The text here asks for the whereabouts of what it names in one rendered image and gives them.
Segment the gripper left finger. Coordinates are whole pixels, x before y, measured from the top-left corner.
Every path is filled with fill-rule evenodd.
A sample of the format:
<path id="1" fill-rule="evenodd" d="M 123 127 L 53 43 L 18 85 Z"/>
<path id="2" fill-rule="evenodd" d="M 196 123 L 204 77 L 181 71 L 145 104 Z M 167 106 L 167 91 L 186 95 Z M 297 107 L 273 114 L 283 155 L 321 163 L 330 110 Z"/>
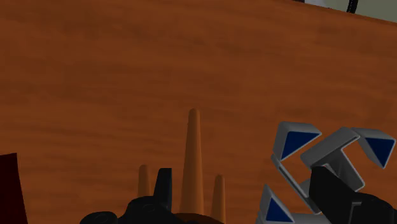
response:
<path id="1" fill-rule="evenodd" d="M 172 169 L 161 168 L 152 196 L 131 200 L 122 216 L 110 211 L 86 215 L 80 224 L 186 224 L 171 212 Z"/>

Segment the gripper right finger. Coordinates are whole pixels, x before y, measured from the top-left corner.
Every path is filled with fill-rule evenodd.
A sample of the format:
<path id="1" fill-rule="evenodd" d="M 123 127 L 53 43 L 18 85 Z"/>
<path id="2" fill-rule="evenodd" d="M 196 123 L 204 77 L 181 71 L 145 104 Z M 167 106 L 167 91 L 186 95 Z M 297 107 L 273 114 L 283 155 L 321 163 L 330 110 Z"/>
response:
<path id="1" fill-rule="evenodd" d="M 309 197 L 331 224 L 397 224 L 397 209 L 392 205 L 355 192 L 323 166 L 312 168 Z"/>

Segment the grey and blue angular figure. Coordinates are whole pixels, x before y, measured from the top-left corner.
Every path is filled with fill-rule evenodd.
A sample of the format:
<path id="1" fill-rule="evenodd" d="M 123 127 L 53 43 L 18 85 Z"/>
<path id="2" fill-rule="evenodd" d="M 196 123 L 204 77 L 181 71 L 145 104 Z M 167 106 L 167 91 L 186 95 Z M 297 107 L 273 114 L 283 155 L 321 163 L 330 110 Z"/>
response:
<path id="1" fill-rule="evenodd" d="M 309 197 L 310 178 L 298 183 L 283 166 L 282 161 L 321 135 L 309 123 L 280 122 L 271 160 L 292 189 L 311 210 L 309 214 L 292 213 L 268 185 L 263 187 L 260 208 L 255 224 L 331 224 Z M 357 141 L 366 156 L 380 168 L 385 168 L 396 144 L 395 138 L 377 129 L 341 127 L 300 156 L 310 170 L 323 166 L 340 178 L 355 192 L 365 186 L 344 148 Z"/>

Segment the orange three-spike stand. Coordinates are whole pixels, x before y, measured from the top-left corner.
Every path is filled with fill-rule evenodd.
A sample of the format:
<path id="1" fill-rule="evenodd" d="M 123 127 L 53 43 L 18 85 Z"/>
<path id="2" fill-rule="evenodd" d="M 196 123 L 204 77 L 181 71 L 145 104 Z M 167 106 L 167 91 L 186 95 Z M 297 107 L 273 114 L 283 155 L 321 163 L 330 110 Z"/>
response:
<path id="1" fill-rule="evenodd" d="M 211 213 L 204 214 L 200 112 L 195 108 L 188 114 L 181 204 L 174 216 L 183 224 L 226 224 L 225 179 L 221 174 L 214 180 Z"/>

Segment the dark red box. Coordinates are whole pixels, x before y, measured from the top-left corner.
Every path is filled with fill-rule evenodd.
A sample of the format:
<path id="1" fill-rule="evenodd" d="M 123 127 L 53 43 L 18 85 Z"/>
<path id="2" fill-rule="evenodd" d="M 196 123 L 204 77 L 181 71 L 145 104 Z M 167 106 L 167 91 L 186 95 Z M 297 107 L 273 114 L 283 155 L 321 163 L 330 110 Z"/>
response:
<path id="1" fill-rule="evenodd" d="M 17 153 L 0 155 L 0 224 L 28 224 Z"/>

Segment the black slanted bar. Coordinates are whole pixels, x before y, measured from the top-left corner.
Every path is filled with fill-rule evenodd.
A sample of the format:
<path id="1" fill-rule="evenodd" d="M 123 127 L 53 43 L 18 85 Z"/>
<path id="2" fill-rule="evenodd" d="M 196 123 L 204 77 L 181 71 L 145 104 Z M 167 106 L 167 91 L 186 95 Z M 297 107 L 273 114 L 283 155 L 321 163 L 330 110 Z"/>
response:
<path id="1" fill-rule="evenodd" d="M 359 0 L 349 0 L 346 12 L 355 14 Z"/>

